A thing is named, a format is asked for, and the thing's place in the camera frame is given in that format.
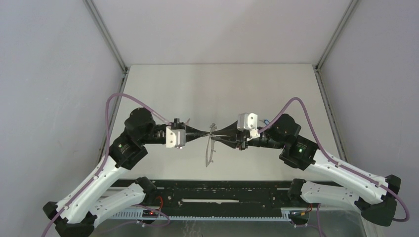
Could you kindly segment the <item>blue key tag with key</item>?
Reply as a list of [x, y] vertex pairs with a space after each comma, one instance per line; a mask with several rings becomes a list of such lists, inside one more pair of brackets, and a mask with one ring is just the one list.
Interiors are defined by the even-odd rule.
[[267, 120], [267, 119], [260, 119], [260, 121], [261, 121], [262, 123], [264, 123], [265, 125], [268, 125], [268, 124], [270, 123], [270, 121], [269, 121], [269, 120]]

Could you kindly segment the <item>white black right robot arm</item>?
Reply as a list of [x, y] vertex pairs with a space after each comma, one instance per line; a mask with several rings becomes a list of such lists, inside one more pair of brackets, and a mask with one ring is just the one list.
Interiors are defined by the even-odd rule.
[[369, 222], [388, 227], [395, 221], [401, 179], [395, 175], [382, 177], [354, 167], [323, 152], [318, 143], [299, 134], [301, 126], [293, 117], [282, 114], [261, 134], [249, 126], [240, 128], [237, 122], [214, 132], [213, 141], [245, 150], [248, 147], [279, 149], [279, 159], [285, 165], [330, 178], [336, 186], [320, 185], [304, 179], [294, 179], [287, 193], [293, 206], [321, 203], [354, 210]]

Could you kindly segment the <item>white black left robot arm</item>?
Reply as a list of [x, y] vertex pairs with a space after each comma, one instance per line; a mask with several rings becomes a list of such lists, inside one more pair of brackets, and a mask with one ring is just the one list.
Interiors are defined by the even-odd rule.
[[147, 144], [181, 148], [187, 142], [208, 136], [175, 119], [172, 124], [156, 124], [146, 108], [133, 110], [125, 128], [109, 147], [95, 169], [61, 201], [50, 201], [43, 211], [61, 237], [88, 237], [104, 220], [136, 204], [152, 205], [157, 187], [147, 177], [139, 177], [122, 191], [102, 195], [119, 178], [131, 171], [147, 154]]

